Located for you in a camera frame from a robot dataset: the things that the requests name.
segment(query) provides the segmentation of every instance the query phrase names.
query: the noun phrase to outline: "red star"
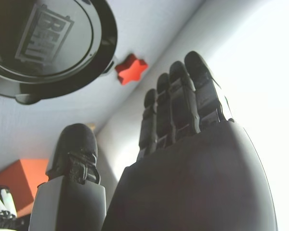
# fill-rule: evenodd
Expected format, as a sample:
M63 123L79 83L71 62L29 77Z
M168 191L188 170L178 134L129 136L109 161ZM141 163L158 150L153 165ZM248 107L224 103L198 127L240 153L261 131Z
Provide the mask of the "red star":
M122 85L131 81L139 81L141 73L148 68L148 64L144 60L139 60L134 54L130 54L125 62L116 66L118 79Z

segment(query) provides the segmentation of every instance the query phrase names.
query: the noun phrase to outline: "black lid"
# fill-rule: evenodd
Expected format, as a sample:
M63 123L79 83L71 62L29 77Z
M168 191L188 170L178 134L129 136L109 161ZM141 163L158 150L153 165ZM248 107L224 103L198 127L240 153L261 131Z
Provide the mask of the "black lid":
M0 95L30 104L78 90L107 68L116 45L104 0L0 0Z

